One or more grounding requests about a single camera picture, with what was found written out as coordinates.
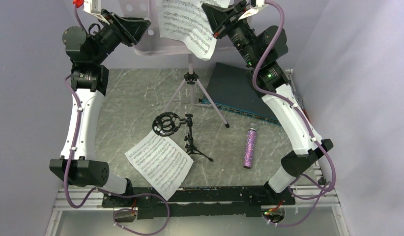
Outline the lilac perforated music stand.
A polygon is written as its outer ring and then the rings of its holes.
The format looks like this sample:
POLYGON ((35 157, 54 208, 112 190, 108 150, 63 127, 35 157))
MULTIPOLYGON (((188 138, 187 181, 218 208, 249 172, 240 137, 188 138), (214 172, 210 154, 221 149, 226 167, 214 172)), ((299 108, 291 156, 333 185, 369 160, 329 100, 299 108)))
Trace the lilac perforated music stand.
MULTIPOLYGON (((195 89, 199 88, 203 94, 207 96, 208 104, 206 106, 212 107, 222 120, 225 127, 229 127, 229 123, 220 113, 219 109, 214 104, 210 95, 207 93, 194 72, 194 61, 199 58, 188 50, 183 42, 160 37, 157 0, 120 0, 118 3, 123 16, 141 17, 145 20, 150 20, 151 25, 145 32, 141 42, 134 47, 132 52, 129 53, 126 50, 122 51, 122 61, 117 65, 122 68, 170 67, 176 64, 174 59, 177 59, 179 56, 186 56, 188 72, 184 75, 179 87, 164 106, 163 112, 166 112, 173 102, 179 102, 182 104, 186 103, 178 98, 178 94, 182 87, 185 84, 188 84, 190 90, 190 101, 188 104, 191 106, 203 106, 203 104, 199 103, 195 97, 195 89)), ((215 49, 218 51, 228 51, 231 50, 231 47, 216 41, 215 49)))

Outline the black microphone shock mount stand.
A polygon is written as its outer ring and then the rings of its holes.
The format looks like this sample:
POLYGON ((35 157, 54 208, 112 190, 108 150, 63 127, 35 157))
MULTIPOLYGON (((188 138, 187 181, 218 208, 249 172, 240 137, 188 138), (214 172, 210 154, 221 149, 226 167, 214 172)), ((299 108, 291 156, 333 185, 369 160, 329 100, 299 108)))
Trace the black microphone shock mount stand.
POLYGON ((193 138, 193 115, 190 113, 185 114, 185 118, 181 118, 178 114, 173 112, 164 112, 157 116, 152 123, 153 132, 160 137, 169 137, 175 134, 181 126, 186 125, 188 132, 184 137, 185 151, 188 155, 201 155, 207 158, 210 162, 214 160, 201 151, 194 144, 193 138))

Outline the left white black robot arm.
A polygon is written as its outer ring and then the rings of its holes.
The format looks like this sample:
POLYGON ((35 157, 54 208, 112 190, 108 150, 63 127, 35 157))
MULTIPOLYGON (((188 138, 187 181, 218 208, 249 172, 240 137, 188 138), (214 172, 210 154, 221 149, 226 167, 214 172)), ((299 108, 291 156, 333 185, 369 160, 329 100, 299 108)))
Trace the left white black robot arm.
POLYGON ((103 61, 120 44, 137 45, 150 24, 144 18, 120 17, 103 9, 97 32, 72 26, 62 35, 72 62, 70 76, 65 81, 72 94, 72 113, 60 157, 52 159, 49 168, 65 186, 94 186, 115 193, 115 200, 124 207, 135 199, 131 182, 111 173, 106 162, 95 159, 98 115, 109 78, 103 61))

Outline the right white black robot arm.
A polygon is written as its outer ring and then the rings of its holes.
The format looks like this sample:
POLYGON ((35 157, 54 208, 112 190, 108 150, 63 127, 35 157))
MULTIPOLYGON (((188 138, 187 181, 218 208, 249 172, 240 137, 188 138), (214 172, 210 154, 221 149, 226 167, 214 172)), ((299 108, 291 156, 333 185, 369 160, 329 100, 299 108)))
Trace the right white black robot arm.
POLYGON ((321 157, 327 157, 333 147, 312 127, 295 98, 290 79, 278 65, 278 58, 288 52, 284 30, 283 9, 272 0, 242 0, 228 7, 202 4, 213 37, 228 37, 247 67, 253 89, 275 115, 285 130, 292 151, 281 159, 277 172, 265 183, 264 197, 270 204, 278 203, 284 192, 321 157), (271 5, 280 15, 279 24, 260 34, 248 24, 248 17, 271 5))

